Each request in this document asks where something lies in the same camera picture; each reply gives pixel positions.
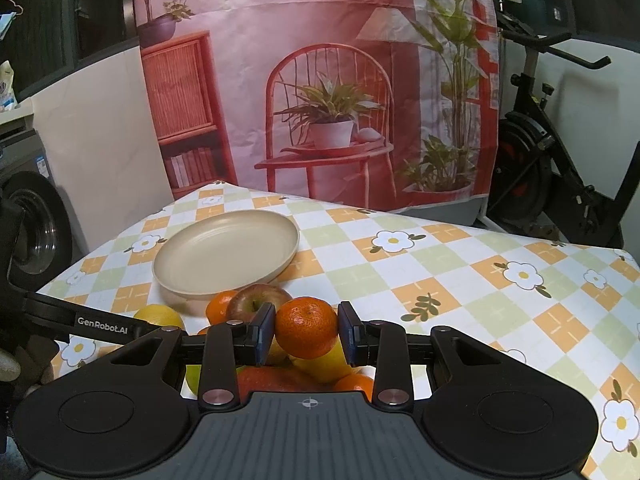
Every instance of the purple pot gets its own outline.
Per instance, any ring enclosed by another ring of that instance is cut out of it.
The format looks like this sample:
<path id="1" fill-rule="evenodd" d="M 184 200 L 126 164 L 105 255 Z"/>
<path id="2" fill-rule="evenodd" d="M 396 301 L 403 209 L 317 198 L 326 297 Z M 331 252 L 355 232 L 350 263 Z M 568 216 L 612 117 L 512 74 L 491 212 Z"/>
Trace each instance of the purple pot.
<path id="1" fill-rule="evenodd" d="M 163 41 L 170 40 L 175 34 L 175 19 L 172 14 L 162 16 L 143 23 L 138 27 L 138 39 L 140 48 L 146 48 Z"/>

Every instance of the washing machine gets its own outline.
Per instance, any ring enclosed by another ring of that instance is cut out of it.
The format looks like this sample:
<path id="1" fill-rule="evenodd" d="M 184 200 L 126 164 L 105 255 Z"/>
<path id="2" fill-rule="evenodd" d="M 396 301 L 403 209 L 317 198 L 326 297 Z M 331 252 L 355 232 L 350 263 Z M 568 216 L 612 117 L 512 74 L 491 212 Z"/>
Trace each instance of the washing machine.
<path id="1" fill-rule="evenodd" d="M 38 134 L 25 120 L 0 124 L 0 192 L 24 209 L 9 279 L 37 291 L 80 257 Z"/>

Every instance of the round metal screw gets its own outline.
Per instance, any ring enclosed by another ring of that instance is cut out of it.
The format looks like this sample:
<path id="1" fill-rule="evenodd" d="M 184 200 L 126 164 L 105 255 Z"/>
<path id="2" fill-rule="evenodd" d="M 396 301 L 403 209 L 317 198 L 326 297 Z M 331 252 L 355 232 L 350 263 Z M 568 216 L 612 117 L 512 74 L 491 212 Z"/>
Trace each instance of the round metal screw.
<path id="1" fill-rule="evenodd" d="M 409 394 L 404 390 L 390 388 L 388 390 L 382 390 L 378 394 L 378 400 L 389 406 L 399 406 L 409 400 Z"/>
<path id="2" fill-rule="evenodd" d="M 202 400 L 213 406 L 222 406 L 223 404 L 228 404 L 234 400 L 234 394 L 229 390 L 216 388 L 214 390 L 207 390 L 204 392 L 202 394 Z"/>

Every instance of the chair backrest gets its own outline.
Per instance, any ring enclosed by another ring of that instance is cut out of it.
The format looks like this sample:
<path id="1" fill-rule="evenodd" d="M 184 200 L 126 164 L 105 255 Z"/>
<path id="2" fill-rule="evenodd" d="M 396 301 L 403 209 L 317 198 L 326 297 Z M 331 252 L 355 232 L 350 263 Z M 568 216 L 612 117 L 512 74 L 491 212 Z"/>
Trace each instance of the chair backrest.
<path id="1" fill-rule="evenodd" d="M 384 106 L 372 110 L 370 117 L 360 117 L 359 128 L 371 127 L 392 142 L 389 128 L 393 107 L 391 83 L 384 68 L 373 57 L 354 46 L 338 43 L 320 43 L 306 46 L 289 54 L 271 72 L 266 88 L 266 155 L 273 158 L 274 131 L 278 140 L 296 146 L 306 141 L 306 128 L 293 129 L 295 120 L 275 112 L 296 106 L 302 102 L 296 86 L 318 86 L 319 74 L 333 82 L 356 84 L 364 93 Z"/>

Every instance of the green square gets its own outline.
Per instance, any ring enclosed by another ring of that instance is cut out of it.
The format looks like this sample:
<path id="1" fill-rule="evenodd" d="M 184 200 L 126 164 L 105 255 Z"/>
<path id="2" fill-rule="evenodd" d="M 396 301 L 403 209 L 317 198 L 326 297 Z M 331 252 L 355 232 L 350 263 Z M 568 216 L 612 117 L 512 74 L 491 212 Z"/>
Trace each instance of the green square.
<path id="1" fill-rule="evenodd" d="M 177 232 L 182 231 L 185 227 L 189 227 L 191 224 L 193 224 L 193 222 L 185 222 L 184 224 L 170 225 L 164 232 L 164 238 L 168 240 Z"/>
<path id="2" fill-rule="evenodd" d="M 290 198 L 286 198 L 284 203 L 287 204 L 289 211 L 291 211 L 291 214 L 293 215 L 324 210 L 321 203 L 313 200 L 292 200 Z"/>
<path id="3" fill-rule="evenodd" d="M 587 397 L 587 399 L 591 399 L 598 391 L 598 387 L 589 380 L 585 373 L 578 368 L 578 365 L 567 355 L 562 356 L 562 358 L 545 373 L 561 383 L 568 384 L 575 390 L 578 390 Z"/>
<path id="4" fill-rule="evenodd" d="M 541 270 L 540 276 L 545 280 L 546 290 L 554 300 L 562 301 L 578 290 L 572 280 L 554 267 Z"/>
<path id="5" fill-rule="evenodd" d="M 634 442 L 636 449 L 640 444 Z M 600 471 L 607 480 L 632 480 L 640 478 L 640 459 L 634 458 L 631 453 L 623 451 L 618 453 L 611 449 L 609 454 L 600 462 Z"/>
<path id="6" fill-rule="evenodd" d="M 189 200 L 188 202 L 176 202 L 174 205 L 174 210 L 171 211 L 171 214 L 176 213 L 184 213 L 186 211 L 194 211 L 198 208 L 197 200 Z"/>
<path id="7" fill-rule="evenodd" d="M 418 224 L 407 216 L 379 215 L 372 217 L 376 224 L 386 231 L 402 231 L 403 229 L 415 229 Z"/>
<path id="8" fill-rule="evenodd" d="M 633 305 L 640 308 L 640 286 L 632 286 L 626 292 L 625 298 L 627 298 Z"/>
<path id="9" fill-rule="evenodd" d="M 411 251 L 410 254 L 433 276 L 466 266 L 466 262 L 444 244 Z"/>
<path id="10" fill-rule="evenodd" d="M 611 314 L 607 314 L 591 332 L 620 360 L 629 353 L 636 342 L 631 330 Z"/>
<path id="11" fill-rule="evenodd" d="M 484 233 L 476 236 L 476 239 L 492 248 L 498 254 L 521 247 L 516 240 L 501 233 Z"/>
<path id="12" fill-rule="evenodd" d="M 349 237 L 336 224 L 303 229 L 302 234 L 312 248 L 348 242 Z"/>
<path id="13" fill-rule="evenodd" d="M 251 198 L 251 191 L 245 189 L 236 193 L 225 193 L 225 202 L 235 202 L 237 200 L 246 200 Z"/>
<path id="14" fill-rule="evenodd" d="M 51 283 L 49 290 L 47 291 L 47 296 L 52 296 L 54 298 L 58 298 L 62 300 L 66 297 L 66 294 L 69 292 L 71 285 L 69 285 L 66 281 L 58 281 Z"/>
<path id="15" fill-rule="evenodd" d="M 496 339 L 529 322 L 529 316 L 500 291 L 466 304 L 465 308 Z"/>
<path id="16" fill-rule="evenodd" d="M 131 235 L 131 236 L 123 236 L 122 238 L 117 238 L 113 247 L 111 248 L 111 253 L 120 253 L 122 251 L 126 251 L 129 249 L 142 235 Z"/>
<path id="17" fill-rule="evenodd" d="M 583 264 L 587 269 L 593 269 L 596 272 L 600 272 L 602 269 L 607 267 L 607 264 L 595 256 L 593 253 L 590 253 L 588 249 L 584 249 L 582 251 L 578 251 L 571 255 L 571 257 L 576 261 Z"/>
<path id="18" fill-rule="evenodd" d="M 385 280 L 371 264 L 330 270 L 326 275 L 338 293 L 338 297 L 345 301 L 356 300 L 388 289 Z"/>
<path id="19" fill-rule="evenodd" d="M 91 292 L 120 288 L 120 282 L 122 281 L 126 270 L 127 267 L 101 270 L 98 273 L 98 277 L 95 279 L 94 287 L 91 289 Z"/>

